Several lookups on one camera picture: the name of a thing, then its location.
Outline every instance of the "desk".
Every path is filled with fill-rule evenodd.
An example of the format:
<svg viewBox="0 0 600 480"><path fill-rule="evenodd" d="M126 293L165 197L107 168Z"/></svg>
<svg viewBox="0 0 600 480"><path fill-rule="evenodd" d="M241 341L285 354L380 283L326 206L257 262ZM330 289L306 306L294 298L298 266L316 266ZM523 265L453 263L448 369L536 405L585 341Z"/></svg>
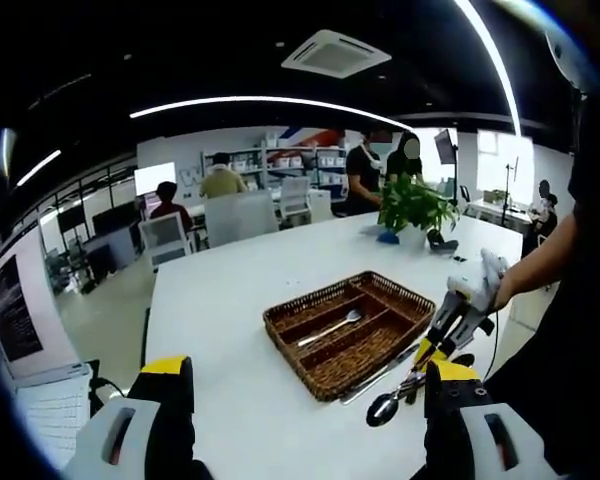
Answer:
<svg viewBox="0 0 600 480"><path fill-rule="evenodd" d="M147 360L183 354L193 361L196 457L223 480L404 480L425 461L420 394L387 425L372 429L366 410L403 380L410 361L348 406L316 401L267 336L269 307L363 270L374 270L438 306L449 274L462 266L428 249L418 255L361 233L377 214L348 217L231 243L165 263L156 279ZM457 254L481 247L520 257L522 236L462 217ZM500 313L502 332L508 309ZM494 336L482 331L466 351L484 375Z"/></svg>
<svg viewBox="0 0 600 480"><path fill-rule="evenodd" d="M311 195L314 192L321 192L322 190L318 190L316 188L312 188L309 190L309 197L311 197ZM274 202L279 202L280 201L280 195L281 195L281 190L279 188L276 188L274 190L271 190L271 198L273 198ZM201 203L200 205L194 205L193 207L185 207L187 209L187 213L189 214L189 216L191 218L195 218L195 217L200 217L202 215L204 215L204 199L202 200L203 203Z"/></svg>
<svg viewBox="0 0 600 480"><path fill-rule="evenodd" d="M480 219L482 213L502 218L502 207L494 205L493 203L485 202L482 198L480 200L474 200L473 202L470 202L467 207L477 212L478 216L476 218L478 219ZM518 226L524 227L525 225L531 224L531 219L526 213L512 212L509 210L505 214L505 218Z"/></svg>

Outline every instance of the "woven utensil tray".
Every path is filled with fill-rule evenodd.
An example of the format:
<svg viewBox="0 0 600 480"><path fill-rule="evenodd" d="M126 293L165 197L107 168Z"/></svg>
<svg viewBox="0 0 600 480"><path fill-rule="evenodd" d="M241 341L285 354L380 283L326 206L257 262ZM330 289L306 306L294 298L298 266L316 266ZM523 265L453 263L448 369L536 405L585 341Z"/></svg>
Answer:
<svg viewBox="0 0 600 480"><path fill-rule="evenodd" d="M298 341L362 318L304 347ZM427 327L435 304L375 272L363 272L264 312L267 333L321 401L345 394L407 348Z"/></svg>

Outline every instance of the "black ceiling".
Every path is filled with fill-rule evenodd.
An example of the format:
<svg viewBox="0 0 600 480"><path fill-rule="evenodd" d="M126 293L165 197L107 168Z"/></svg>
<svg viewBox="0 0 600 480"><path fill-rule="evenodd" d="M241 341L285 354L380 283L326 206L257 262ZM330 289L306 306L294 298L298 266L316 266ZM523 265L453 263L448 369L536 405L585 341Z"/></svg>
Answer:
<svg viewBox="0 0 600 480"><path fill-rule="evenodd" d="M10 212L5 218L63 179L157 136L247 125L363 126L356 116L281 104L210 105L129 118L173 101L280 95L386 116L509 114L491 61L452 0L112 3L64 2L2 13L12 33L2 35L0 46L0 127L18 132L12 178L55 149L63 152L2 199ZM543 37L492 2L473 3L500 49L520 116L546 125L546 141L566 148L570 92ZM323 28L393 58L345 80L280 67Z"/></svg>

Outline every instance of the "ceiling light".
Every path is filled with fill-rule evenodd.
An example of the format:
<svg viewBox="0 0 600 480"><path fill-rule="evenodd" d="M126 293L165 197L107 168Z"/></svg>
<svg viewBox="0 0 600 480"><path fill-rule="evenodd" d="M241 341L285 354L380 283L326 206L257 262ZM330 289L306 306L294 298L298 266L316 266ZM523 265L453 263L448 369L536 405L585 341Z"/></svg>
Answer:
<svg viewBox="0 0 600 480"><path fill-rule="evenodd" d="M26 182L29 181L29 179L31 177L33 177L36 173L38 173L38 171L40 169L42 169L44 166L46 166L49 162L51 162L51 160L53 160L54 158L56 158L61 153L62 152L60 150L56 150L55 152L53 152L50 155L48 155L47 158L45 158L38 165L36 165L35 167L33 167L29 173L27 173L24 177L22 177L20 180L18 180L17 186L21 187L22 185L24 185Z"/></svg>
<svg viewBox="0 0 600 480"><path fill-rule="evenodd" d="M502 61L502 57L500 56L500 52L496 47L493 38L491 38L491 34L489 30L487 30L486 25L478 15L476 9L471 5L469 0L454 0L456 5L462 13L467 17L467 20L471 23L475 31L477 32L480 40L482 40L483 45L487 49L489 56L491 57L491 61L493 62L493 66L496 68L496 72L498 73L498 77L500 77L500 82L502 83L502 88L504 89L504 94L507 97L507 103L509 104L509 111L511 113L511 120L513 121L513 129L515 130L516 136L521 137L522 131L520 129L520 117L518 116L518 107L516 105L516 100L513 96L513 88L511 87L511 81L509 80L509 76L507 75L507 70L504 68L504 63Z"/></svg>
<svg viewBox="0 0 600 480"><path fill-rule="evenodd" d="M395 120L391 120L387 117L382 117L380 115L376 115L375 113L365 112L364 110L358 110L357 108L345 107L342 105L336 105L333 103L326 102L318 102L316 100L305 100L302 98L287 98L287 97L268 97L268 96L251 96L251 95L243 95L243 96L235 96L235 97L213 97L213 98L199 98L197 100L187 100L185 102L176 102L176 103L168 103L166 105L161 105L159 107L147 108L146 110L140 110L139 112L135 112L129 115L131 118L138 118L144 115L150 115L152 113L163 112L165 110L171 110L173 108L180 107L189 107L191 105L207 105L210 103L227 103L227 102L279 102L279 103L295 103L298 105L309 105L312 107L323 107L330 108L332 110L340 110L341 112L353 113L354 115L362 115L367 118L371 118L373 120L377 120L379 122L388 123L390 125L396 126L403 130L411 130L414 131L408 125L404 123L397 122Z"/></svg>

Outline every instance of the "white pot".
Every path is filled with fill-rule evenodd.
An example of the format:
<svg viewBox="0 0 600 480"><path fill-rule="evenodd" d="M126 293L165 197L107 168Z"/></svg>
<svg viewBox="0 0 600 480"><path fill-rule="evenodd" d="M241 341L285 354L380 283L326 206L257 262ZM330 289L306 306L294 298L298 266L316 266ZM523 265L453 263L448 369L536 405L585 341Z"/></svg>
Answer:
<svg viewBox="0 0 600 480"><path fill-rule="evenodd" d="M398 232L400 245L410 251L424 250L427 231L409 224Z"/></svg>

